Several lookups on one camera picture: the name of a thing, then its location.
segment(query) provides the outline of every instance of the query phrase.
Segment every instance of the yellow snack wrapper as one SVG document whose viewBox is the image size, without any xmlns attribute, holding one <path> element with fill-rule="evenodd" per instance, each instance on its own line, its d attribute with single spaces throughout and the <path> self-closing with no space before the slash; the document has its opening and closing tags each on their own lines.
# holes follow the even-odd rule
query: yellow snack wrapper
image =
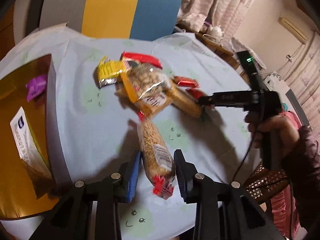
<svg viewBox="0 0 320 240">
<path fill-rule="evenodd" d="M 98 82 L 100 88 L 117 82 L 120 73 L 127 72 L 128 68 L 122 61 L 110 60 L 104 56 L 98 65 Z"/>
</svg>

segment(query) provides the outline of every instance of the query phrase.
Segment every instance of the round table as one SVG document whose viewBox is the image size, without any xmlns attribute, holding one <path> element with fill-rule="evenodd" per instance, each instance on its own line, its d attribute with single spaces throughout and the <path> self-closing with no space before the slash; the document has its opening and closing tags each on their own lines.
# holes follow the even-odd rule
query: round table
<svg viewBox="0 0 320 240">
<path fill-rule="evenodd" d="M 124 51 L 153 55 L 160 59 L 163 72 L 194 78 L 207 94 L 249 88 L 233 68 L 213 52 L 199 53 L 199 41 L 172 40 L 168 45 L 165 40 L 89 39 L 74 33 L 68 35 L 64 30 L 51 32 L 46 38 L 22 44 L 24 49 L 16 49 L 16 55 L 11 53 L 5 58 L 5 72 L 26 57 L 32 60 L 52 53 L 57 72 L 60 140 L 73 182 L 103 179 L 139 150 L 137 113 L 127 100 L 114 95 L 116 85 L 97 87 L 95 70 L 104 55 L 113 60 L 119 60 Z M 8 64 L 10 57 L 15 63 Z M 181 149 L 186 161 L 194 163 L 198 172 L 229 183 L 250 141 L 244 123 L 246 113 L 238 108 L 216 108 L 207 112 L 202 121 L 168 106 L 153 122 L 172 155 Z M 259 156 L 250 153 L 236 179 L 244 182 L 258 162 Z M 133 202 L 119 206 L 122 239 L 167 240 L 194 226 L 196 205 L 183 202 L 177 184 L 168 200 L 153 196 L 152 187 L 142 169 Z"/>
</svg>

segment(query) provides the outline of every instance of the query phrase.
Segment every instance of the barcode label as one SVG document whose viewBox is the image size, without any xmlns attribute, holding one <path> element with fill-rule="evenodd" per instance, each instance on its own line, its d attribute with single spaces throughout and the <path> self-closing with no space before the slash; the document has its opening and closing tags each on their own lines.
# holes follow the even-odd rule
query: barcode label
<svg viewBox="0 0 320 240">
<path fill-rule="evenodd" d="M 152 146 L 153 152 L 155 153 L 156 161 L 158 165 L 168 171 L 172 170 L 171 158 L 167 149 L 160 144 Z"/>
<path fill-rule="evenodd" d="M 167 100 L 164 93 L 160 93 L 157 97 L 146 97 L 143 98 L 143 102 L 152 106 L 162 106 Z"/>
</svg>

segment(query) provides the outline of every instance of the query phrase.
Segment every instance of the bag of peanuts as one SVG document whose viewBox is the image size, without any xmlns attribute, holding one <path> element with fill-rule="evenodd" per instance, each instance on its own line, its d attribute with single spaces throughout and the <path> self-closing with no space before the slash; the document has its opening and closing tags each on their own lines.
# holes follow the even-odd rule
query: bag of peanuts
<svg viewBox="0 0 320 240">
<path fill-rule="evenodd" d="M 147 178 L 154 186 L 152 193 L 165 200 L 174 190 L 175 166 L 165 142 L 157 127 L 139 113 L 138 136 L 142 151 L 142 160 Z"/>
<path fill-rule="evenodd" d="M 115 93 L 118 97 L 128 97 L 124 87 L 118 89 Z M 167 106 L 171 105 L 172 99 L 161 92 L 156 97 L 145 97 L 137 100 L 134 105 L 141 110 L 146 117 L 152 118 Z"/>
<path fill-rule="evenodd" d="M 199 118 L 202 113 L 202 107 L 198 105 L 194 99 L 177 87 L 177 85 L 169 78 L 163 84 L 164 93 L 172 98 L 172 104 L 191 115 Z"/>
<path fill-rule="evenodd" d="M 172 99 L 162 93 L 165 75 L 159 68 L 143 63 L 127 73 L 121 73 L 120 77 L 129 100 L 147 117 L 154 116 L 172 103 Z"/>
</svg>

